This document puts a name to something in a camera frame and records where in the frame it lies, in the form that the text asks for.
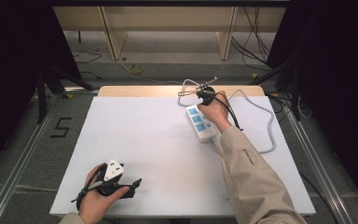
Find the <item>blue outlet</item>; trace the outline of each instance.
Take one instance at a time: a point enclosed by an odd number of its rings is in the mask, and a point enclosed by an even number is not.
[[[202,132],[206,130],[205,124],[200,123],[196,125],[197,131]]]
[[[202,119],[201,119],[200,115],[191,117],[191,119],[193,119],[193,122],[194,122],[194,123],[200,123],[200,122],[202,122]]]
[[[190,109],[188,109],[188,113],[189,113],[190,115],[196,115],[196,114],[199,113],[199,111],[197,111],[196,108],[190,108]]]

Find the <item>hand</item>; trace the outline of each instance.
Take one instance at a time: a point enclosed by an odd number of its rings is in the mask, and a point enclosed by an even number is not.
[[[101,164],[97,165],[89,172],[89,174],[87,175],[86,184],[100,166]],[[91,184],[95,183],[96,178],[97,177],[95,176]],[[118,189],[115,193],[107,197],[100,195],[96,189],[90,190],[86,194],[86,196],[84,196],[83,201],[80,205],[80,217],[87,224],[99,222],[103,219],[110,205],[114,203],[117,199],[121,198],[124,194],[126,194],[129,189],[129,187]]]
[[[228,105],[224,91],[219,91],[216,94],[216,98]],[[220,133],[231,126],[231,123],[228,121],[228,111],[220,102],[213,100],[209,105],[198,105],[198,109],[205,115],[206,119],[216,125]]]

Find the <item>person's left hand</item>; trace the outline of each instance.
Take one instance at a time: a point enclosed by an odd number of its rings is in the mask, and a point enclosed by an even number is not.
[[[95,166],[87,175],[86,184],[95,171],[100,167],[100,165]],[[91,181],[91,184],[95,183],[97,177]],[[117,199],[121,198],[124,194],[129,191],[129,187],[124,187],[118,189],[115,193],[109,196],[103,196],[98,193],[96,189],[90,190],[83,198],[79,215],[87,224],[97,223],[103,219],[107,209],[110,207],[112,203],[114,203]]]

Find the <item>person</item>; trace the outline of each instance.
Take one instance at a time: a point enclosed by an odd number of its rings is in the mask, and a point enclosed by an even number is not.
[[[228,105],[226,93],[216,97]],[[249,223],[306,223],[295,210],[289,193],[249,139],[228,120],[228,111],[213,100],[209,105],[198,105],[205,118],[213,122],[222,134],[219,154],[228,197],[239,224]],[[103,218],[109,206],[128,189],[122,188],[109,197],[90,191],[80,206],[79,214],[68,214],[61,224],[96,223]]]

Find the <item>sleeve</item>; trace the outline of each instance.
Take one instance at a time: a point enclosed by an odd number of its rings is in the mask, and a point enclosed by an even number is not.
[[[80,215],[76,213],[68,213],[61,220],[60,224],[86,224],[83,219],[81,219]]]
[[[238,223],[306,223],[283,182],[238,128],[222,133],[219,153]]]

